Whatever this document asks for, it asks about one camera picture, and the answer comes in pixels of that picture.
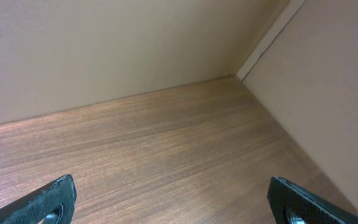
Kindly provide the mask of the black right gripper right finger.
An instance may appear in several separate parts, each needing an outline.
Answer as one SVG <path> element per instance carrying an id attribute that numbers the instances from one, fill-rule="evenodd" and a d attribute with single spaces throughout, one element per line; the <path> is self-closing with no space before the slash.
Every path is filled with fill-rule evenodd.
<path id="1" fill-rule="evenodd" d="M 267 199 L 277 224 L 358 224 L 358 216 L 283 177 L 270 179 Z"/>

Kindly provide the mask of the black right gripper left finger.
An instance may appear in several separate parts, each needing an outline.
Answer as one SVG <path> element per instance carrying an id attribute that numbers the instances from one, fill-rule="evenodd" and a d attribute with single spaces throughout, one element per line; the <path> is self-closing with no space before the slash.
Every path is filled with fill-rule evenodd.
<path id="1" fill-rule="evenodd" d="M 63 175 L 0 208 L 0 224 L 70 224 L 76 196 L 72 175 Z"/>

